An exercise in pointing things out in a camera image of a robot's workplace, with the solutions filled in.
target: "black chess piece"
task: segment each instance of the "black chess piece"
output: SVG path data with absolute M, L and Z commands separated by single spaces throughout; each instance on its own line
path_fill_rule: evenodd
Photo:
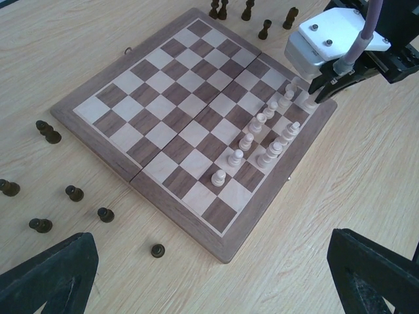
M 104 207 L 98 209 L 98 216 L 103 222 L 111 222 L 115 218 L 113 211 Z
M 48 143 L 56 144 L 61 141 L 61 135 L 57 131 L 54 131 L 54 128 L 45 121 L 38 120 L 36 126 L 39 133 L 45 136 Z
M 52 222 L 48 219 L 34 218 L 29 221 L 29 227 L 36 230 L 40 234 L 45 234 L 52 229 Z
M 84 198 L 84 192 L 80 188 L 76 188 L 73 185 L 69 185 L 65 188 L 65 193 L 70 197 L 72 201 L 81 201 Z
M 263 29 L 258 34 L 259 39 L 265 40 L 266 38 L 268 38 L 268 28 L 270 28 L 271 25 L 271 20 L 265 20 L 263 22 Z
M 163 244 L 156 244 L 153 245 L 151 248 L 151 255 L 153 255 L 155 258 L 160 258 L 164 255 L 164 252 L 166 252 Z
M 19 193 L 20 186 L 15 182 L 8 182 L 7 180 L 0 179 L 0 191 L 7 196 L 15 196 Z

